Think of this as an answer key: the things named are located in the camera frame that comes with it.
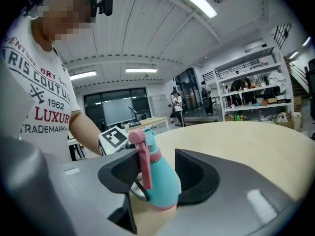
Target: pink spray nozzle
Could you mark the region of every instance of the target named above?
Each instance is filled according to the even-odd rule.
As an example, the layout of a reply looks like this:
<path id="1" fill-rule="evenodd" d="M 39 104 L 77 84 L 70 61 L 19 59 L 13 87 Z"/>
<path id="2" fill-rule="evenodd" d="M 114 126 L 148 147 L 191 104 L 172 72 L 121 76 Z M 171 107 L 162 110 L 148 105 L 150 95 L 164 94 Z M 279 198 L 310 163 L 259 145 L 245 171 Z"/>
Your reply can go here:
<path id="1" fill-rule="evenodd" d="M 139 154 L 140 168 L 142 172 L 143 188 L 152 189 L 150 152 L 149 147 L 145 145 L 145 133 L 142 130 L 136 130 L 128 135 L 132 144 L 137 144 Z"/>

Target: pink bottle collar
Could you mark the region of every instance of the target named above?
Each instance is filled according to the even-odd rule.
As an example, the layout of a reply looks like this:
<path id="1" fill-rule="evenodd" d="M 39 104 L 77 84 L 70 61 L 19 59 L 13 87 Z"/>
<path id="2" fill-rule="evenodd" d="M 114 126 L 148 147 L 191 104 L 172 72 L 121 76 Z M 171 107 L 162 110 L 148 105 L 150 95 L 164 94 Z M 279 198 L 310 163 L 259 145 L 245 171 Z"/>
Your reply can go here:
<path id="1" fill-rule="evenodd" d="M 157 161 L 159 161 L 162 157 L 161 151 L 158 150 L 157 152 L 155 152 L 154 154 L 150 154 L 150 163 L 155 163 Z"/>

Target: shelf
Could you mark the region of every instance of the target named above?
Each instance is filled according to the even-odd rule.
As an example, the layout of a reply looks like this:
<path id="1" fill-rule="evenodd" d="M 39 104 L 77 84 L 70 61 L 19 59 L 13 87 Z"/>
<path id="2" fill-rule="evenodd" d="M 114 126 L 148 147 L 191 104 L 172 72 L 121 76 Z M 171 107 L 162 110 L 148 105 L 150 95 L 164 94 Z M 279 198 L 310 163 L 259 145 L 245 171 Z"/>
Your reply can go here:
<path id="1" fill-rule="evenodd" d="M 240 106 L 235 108 L 227 108 L 224 109 L 224 112 L 233 112 L 233 111 L 241 111 L 241 110 L 251 110 L 251 109 L 262 109 L 262 108 L 275 108 L 275 107 L 285 107 L 288 106 L 291 103 L 277 103 L 277 104 L 268 104 L 268 106 Z"/>
<path id="2" fill-rule="evenodd" d="M 235 74 L 233 76 L 221 79 L 218 82 L 222 83 L 222 82 L 226 82 L 226 81 L 231 81 L 231 80 L 244 78 L 244 77 L 246 77 L 248 75 L 252 75 L 252 74 L 256 74 L 256 73 L 261 73 L 261 72 L 264 72 L 264 71 L 274 70 L 274 69 L 278 68 L 279 66 L 281 66 L 282 64 L 284 64 L 284 63 L 283 62 L 279 62 L 279 63 L 275 63 L 275 64 L 272 64 L 272 65 L 262 66 L 261 68 L 256 68 L 256 69 L 253 69 L 253 70 L 249 70 L 249 71 L 246 71 L 246 72 L 242 72 L 242 73 Z"/>
<path id="3" fill-rule="evenodd" d="M 251 61 L 253 59 L 258 59 L 258 58 L 270 55 L 272 53 L 273 49 L 274 49 L 274 46 L 272 46 L 272 47 L 268 47 L 267 46 L 267 47 L 261 48 L 260 50 L 252 51 L 250 53 L 245 54 L 242 57 L 233 59 L 233 60 L 231 60 L 231 61 L 229 61 L 229 62 L 227 62 L 227 63 L 225 63 L 223 65 L 219 65 L 216 68 L 216 70 L 217 71 L 222 71 L 222 70 L 225 70 L 225 69 L 227 69 L 229 67 L 240 65 L 240 64 L 243 64 L 245 62 Z"/>
<path id="4" fill-rule="evenodd" d="M 227 97 L 227 96 L 231 96 L 231 95 L 235 95 L 235 94 L 239 94 L 239 93 L 252 92 L 252 91 L 256 91 L 256 90 L 275 88 L 275 87 L 278 87 L 278 86 L 277 85 L 268 85 L 268 86 L 264 86 L 264 87 L 252 88 L 252 89 L 247 89 L 247 90 L 242 90 L 242 91 L 234 91 L 234 92 L 229 92 L 229 93 L 223 94 L 222 97 Z"/>

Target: round wooden table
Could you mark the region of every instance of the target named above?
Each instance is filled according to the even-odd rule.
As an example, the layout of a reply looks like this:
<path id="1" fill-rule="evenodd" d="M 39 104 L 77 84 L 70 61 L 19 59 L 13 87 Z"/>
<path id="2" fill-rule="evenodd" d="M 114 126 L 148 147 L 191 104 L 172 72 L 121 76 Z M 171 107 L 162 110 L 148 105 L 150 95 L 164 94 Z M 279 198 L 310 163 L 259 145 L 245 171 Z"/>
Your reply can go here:
<path id="1" fill-rule="evenodd" d="M 315 142 L 275 124 L 250 121 L 214 122 L 161 133 L 156 142 L 175 167 L 176 148 L 188 149 L 245 164 L 274 183 L 294 201 L 304 197 L 314 179 Z M 176 208 L 157 211 L 131 196 L 139 235 L 154 235 Z"/>

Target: person in white shirt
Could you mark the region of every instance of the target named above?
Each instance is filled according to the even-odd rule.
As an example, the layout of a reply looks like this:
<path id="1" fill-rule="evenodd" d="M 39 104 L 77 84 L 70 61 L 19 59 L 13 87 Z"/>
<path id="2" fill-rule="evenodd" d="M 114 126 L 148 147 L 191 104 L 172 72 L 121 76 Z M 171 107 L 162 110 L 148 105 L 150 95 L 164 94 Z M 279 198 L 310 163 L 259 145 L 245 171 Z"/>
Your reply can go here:
<path id="1" fill-rule="evenodd" d="M 211 89 L 206 82 L 201 82 L 201 97 L 203 105 L 205 106 L 206 115 L 213 114 L 213 107 L 212 107 L 212 99 L 211 99 Z"/>
<path id="2" fill-rule="evenodd" d="M 46 2 L 42 17 L 21 15 L 12 23 L 1 50 L 5 69 L 35 100 L 21 127 L 20 138 L 37 145 L 44 153 L 57 155 L 61 162 L 69 162 L 68 130 L 96 154 L 100 130 L 81 112 L 68 71 L 52 44 L 93 20 L 92 1 Z"/>
<path id="3" fill-rule="evenodd" d="M 173 107 L 174 107 L 174 113 L 178 121 L 181 123 L 181 126 L 186 127 L 184 123 L 184 118 L 183 118 L 183 99 L 177 93 L 177 91 L 173 91 Z"/>

